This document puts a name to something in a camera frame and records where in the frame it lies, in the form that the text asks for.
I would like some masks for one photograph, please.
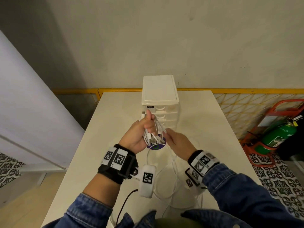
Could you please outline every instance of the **person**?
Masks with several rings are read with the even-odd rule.
[[[146,117],[133,123],[121,138],[119,147],[134,154],[144,150],[144,129],[156,134],[154,118],[147,111]],[[186,161],[199,153],[181,133],[167,129],[164,137],[176,155]],[[119,183],[106,174],[97,173],[63,217],[44,227],[106,227],[122,181]],[[217,201],[220,211],[192,209],[182,213],[180,219],[155,219],[156,211],[150,211],[137,224],[126,213],[117,227],[304,227],[304,222],[290,215],[265,188],[248,176],[235,173],[225,164],[219,163],[210,168],[203,176],[203,184]]]

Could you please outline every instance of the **wrist strap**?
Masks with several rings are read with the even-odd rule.
[[[118,184],[122,184],[124,179],[132,178],[129,173],[135,167],[138,167],[135,154],[129,149],[116,144],[108,149],[97,173],[108,177]]]
[[[190,165],[190,172],[192,176],[198,181],[202,182],[204,175],[215,165],[219,164],[219,160],[211,153],[197,150],[188,159]]]

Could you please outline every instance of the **black cable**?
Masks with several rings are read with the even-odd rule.
[[[120,214],[121,214],[121,212],[122,212],[122,210],[123,210],[123,208],[124,208],[124,206],[125,206],[125,203],[127,202],[128,198],[130,197],[130,195],[131,195],[132,193],[137,192],[137,191],[138,191],[138,189],[132,191],[131,193],[129,193],[129,195],[128,195],[127,198],[125,199],[125,202],[123,203],[123,206],[121,207],[121,209],[120,209],[120,211],[119,211],[119,214],[118,214],[118,216],[117,216],[116,225],[117,225],[117,223],[118,223],[119,216],[120,216]]]

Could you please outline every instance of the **denim sleeve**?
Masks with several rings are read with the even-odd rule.
[[[221,211],[252,227],[304,227],[268,191],[244,174],[236,174],[224,164],[207,172],[203,183],[214,196]]]
[[[104,228],[112,213],[112,208],[81,193],[70,205],[63,217],[57,219],[45,228]]]

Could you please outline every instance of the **hand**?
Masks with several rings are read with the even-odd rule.
[[[188,161],[190,156],[197,151],[197,149],[184,134],[177,133],[170,128],[167,128],[166,131],[167,133],[163,132],[163,135],[170,148],[181,159]]]
[[[157,135],[154,119],[155,115],[151,114],[150,110],[147,110],[146,117],[134,122],[118,144],[131,150],[135,154],[143,151],[147,147],[143,139],[145,129],[147,129],[149,133]]]

